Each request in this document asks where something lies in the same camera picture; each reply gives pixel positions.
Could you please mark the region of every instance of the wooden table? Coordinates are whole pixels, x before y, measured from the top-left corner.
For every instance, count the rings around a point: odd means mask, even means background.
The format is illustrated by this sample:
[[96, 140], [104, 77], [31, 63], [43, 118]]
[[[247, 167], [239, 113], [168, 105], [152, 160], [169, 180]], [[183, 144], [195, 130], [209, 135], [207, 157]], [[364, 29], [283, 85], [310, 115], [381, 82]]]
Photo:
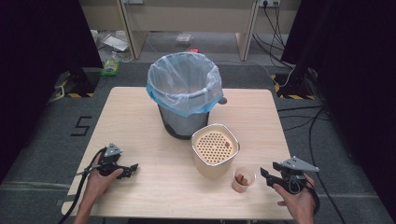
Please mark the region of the wooden table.
[[[114, 88], [77, 172], [109, 143], [123, 150], [119, 165], [138, 162], [139, 168], [131, 178], [111, 185], [93, 207], [92, 216], [291, 219], [286, 207], [276, 205], [281, 197], [260, 175], [260, 167], [278, 175], [272, 162], [290, 157], [271, 92], [223, 91], [228, 103], [215, 105], [209, 124], [227, 126], [241, 149], [228, 173], [209, 179], [195, 168], [191, 141], [176, 139], [165, 130], [158, 106], [145, 88]], [[243, 165], [251, 167], [257, 178], [246, 192], [237, 193], [231, 187], [233, 170]], [[80, 176], [74, 179], [68, 195], [76, 194], [79, 180]], [[65, 202], [62, 212], [70, 205]]]

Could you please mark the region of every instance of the black curtain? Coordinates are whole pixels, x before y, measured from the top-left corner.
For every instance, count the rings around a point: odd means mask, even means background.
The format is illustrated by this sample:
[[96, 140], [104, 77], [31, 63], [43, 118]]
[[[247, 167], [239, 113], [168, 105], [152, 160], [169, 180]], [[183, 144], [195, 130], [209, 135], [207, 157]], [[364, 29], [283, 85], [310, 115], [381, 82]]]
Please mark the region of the black curtain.
[[29, 144], [58, 76], [102, 62], [78, 0], [0, 1], [0, 51], [2, 181]]
[[[325, 35], [309, 66], [345, 138], [378, 196], [396, 221], [396, 1], [333, 1]], [[324, 1], [303, 0], [283, 59], [297, 62], [309, 46]]]

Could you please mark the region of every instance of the perforated lid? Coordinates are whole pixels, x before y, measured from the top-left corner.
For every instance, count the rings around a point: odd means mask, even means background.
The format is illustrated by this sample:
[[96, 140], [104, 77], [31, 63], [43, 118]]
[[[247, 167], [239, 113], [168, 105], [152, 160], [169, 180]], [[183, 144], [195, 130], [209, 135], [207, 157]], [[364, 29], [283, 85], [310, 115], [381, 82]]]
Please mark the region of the perforated lid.
[[239, 150], [233, 134], [223, 125], [207, 126], [194, 134], [195, 153], [207, 164], [220, 164], [232, 158]]

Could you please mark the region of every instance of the gray floor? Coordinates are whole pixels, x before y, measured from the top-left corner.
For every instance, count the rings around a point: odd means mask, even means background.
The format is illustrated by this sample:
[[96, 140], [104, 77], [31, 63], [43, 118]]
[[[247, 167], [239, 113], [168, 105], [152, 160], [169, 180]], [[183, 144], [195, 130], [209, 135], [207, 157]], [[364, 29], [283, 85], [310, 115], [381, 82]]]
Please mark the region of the gray floor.
[[[273, 93], [290, 154], [320, 168], [319, 176], [311, 174], [321, 200], [321, 208], [315, 216], [316, 223], [342, 223], [337, 209], [346, 223], [393, 223], [362, 169], [349, 158], [342, 136], [336, 131], [336, 124], [331, 121], [328, 111], [324, 110], [311, 128], [312, 121], [309, 120], [320, 108], [283, 110], [323, 105], [323, 96], [315, 91], [316, 100], [313, 101], [276, 97], [269, 75], [290, 70], [275, 67], [254, 40], [247, 62], [240, 62], [234, 34], [183, 33], [193, 37], [188, 46], [180, 46], [176, 42], [178, 34], [180, 33], [149, 33], [139, 60], [124, 63], [117, 77], [102, 78], [94, 97], [63, 98], [48, 105], [31, 144], [22, 150], [0, 187], [1, 224], [58, 222], [62, 217], [64, 196], [111, 88], [144, 85], [144, 75], [151, 63], [163, 55], [186, 49], [199, 49], [219, 66], [224, 80], [223, 88], [259, 88]], [[99, 52], [104, 61], [112, 49], [102, 48], [101, 35], [97, 46], [101, 48]], [[270, 35], [261, 35], [261, 38], [269, 43], [272, 41]], [[275, 54], [280, 55], [280, 51], [275, 51]], [[72, 137], [71, 133], [84, 131], [76, 128], [81, 116], [89, 118], [83, 119], [80, 125], [90, 128], [86, 135]], [[70, 217], [66, 223], [72, 221], [73, 218]], [[100, 217], [92, 218], [92, 223], [102, 221]], [[127, 219], [108, 217], [106, 223], [126, 224]], [[268, 220], [265, 223], [285, 222]]]

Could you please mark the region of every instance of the container with holes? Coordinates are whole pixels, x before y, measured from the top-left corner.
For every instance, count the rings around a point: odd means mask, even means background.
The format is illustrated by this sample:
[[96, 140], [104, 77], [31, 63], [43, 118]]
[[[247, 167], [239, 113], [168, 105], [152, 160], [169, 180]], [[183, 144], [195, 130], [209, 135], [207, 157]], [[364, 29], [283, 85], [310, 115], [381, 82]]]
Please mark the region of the container with holes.
[[198, 130], [191, 138], [197, 170], [206, 177], [227, 173], [239, 152], [239, 142], [222, 124], [211, 124]]

